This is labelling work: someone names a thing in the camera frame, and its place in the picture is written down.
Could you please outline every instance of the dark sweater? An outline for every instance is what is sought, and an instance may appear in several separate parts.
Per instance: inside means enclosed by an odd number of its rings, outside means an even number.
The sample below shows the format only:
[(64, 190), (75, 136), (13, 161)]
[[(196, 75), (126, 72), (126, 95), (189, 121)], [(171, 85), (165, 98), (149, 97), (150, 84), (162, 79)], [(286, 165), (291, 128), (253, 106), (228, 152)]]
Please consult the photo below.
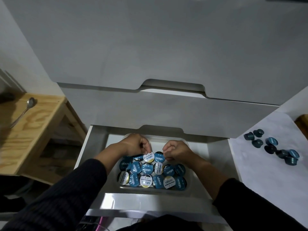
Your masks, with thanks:
[[(3, 230), (74, 230), (106, 179), (104, 165), (96, 159), (89, 159), (17, 213)], [(213, 205), (234, 231), (306, 230), (294, 218), (236, 179), (229, 179), (221, 186)], [(169, 224), (160, 226), (160, 230), (199, 229), (195, 223), (173, 216), (159, 217), (150, 222), (157, 224), (158, 221)], [(138, 223), (122, 230), (144, 230), (145, 225), (147, 230), (157, 230), (156, 225), (149, 223)]]

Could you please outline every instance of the drawer front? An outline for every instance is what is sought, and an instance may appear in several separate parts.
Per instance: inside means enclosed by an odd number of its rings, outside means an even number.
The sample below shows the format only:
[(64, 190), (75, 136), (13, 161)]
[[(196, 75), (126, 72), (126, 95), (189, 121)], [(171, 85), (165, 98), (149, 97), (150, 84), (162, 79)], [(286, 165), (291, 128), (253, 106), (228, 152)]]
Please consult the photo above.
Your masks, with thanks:
[(308, 85), (306, 4), (4, 2), (54, 82), (134, 90), (147, 79), (179, 81), (211, 98), (277, 105)]
[[(75, 167), (93, 158), (110, 144), (122, 140), (127, 133), (132, 131), (134, 130), (90, 126)], [(138, 132), (138, 130), (136, 132), (145, 135), (154, 152), (161, 151), (168, 140), (182, 138), (187, 140), (192, 151), (210, 160), (224, 174), (239, 178), (228, 140), (208, 143), (208, 138), (204, 136), (192, 136), (178, 132), (174, 137), (164, 137), (167, 134), (164, 131), (160, 132), (161, 136), (149, 136), (147, 135), (149, 131), (144, 129), (143, 132)], [(186, 168), (184, 177), (187, 181), (187, 188), (183, 191), (133, 188), (127, 185), (121, 187), (116, 181), (119, 162), (111, 170), (106, 184), (91, 205), (87, 215), (147, 218), (172, 214), (189, 221), (225, 223), (216, 208), (212, 206), (213, 201), (201, 182), (190, 169)]]
[(138, 129), (181, 128), (184, 133), (236, 138), (278, 106), (205, 98), (162, 89), (131, 92), (59, 84), (83, 123)]

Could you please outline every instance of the white wall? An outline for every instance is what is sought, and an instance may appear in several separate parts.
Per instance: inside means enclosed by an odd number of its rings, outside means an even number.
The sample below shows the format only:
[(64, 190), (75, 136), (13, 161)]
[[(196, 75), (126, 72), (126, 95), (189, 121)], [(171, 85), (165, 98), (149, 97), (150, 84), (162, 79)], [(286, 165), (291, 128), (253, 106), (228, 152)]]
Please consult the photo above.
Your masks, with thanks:
[(0, 68), (9, 72), (27, 92), (63, 95), (52, 82), (9, 10), (0, 0)]
[(308, 87), (281, 105), (276, 112), (287, 113), (293, 120), (302, 114), (308, 114)]

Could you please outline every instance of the metal spoon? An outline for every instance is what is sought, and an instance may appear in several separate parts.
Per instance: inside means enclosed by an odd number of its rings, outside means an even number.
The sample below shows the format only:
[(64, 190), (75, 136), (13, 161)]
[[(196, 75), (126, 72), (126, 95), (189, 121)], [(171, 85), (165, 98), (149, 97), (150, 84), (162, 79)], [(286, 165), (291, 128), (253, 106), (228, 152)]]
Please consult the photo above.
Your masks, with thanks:
[(12, 128), (13, 126), (15, 126), (17, 124), (17, 122), (19, 121), (19, 119), (21, 119), (21, 117), (31, 108), (33, 108), (35, 105), (35, 99), (33, 97), (31, 97), (28, 101), (27, 101), (27, 108), (25, 109), (25, 111), (10, 125), (10, 128)]

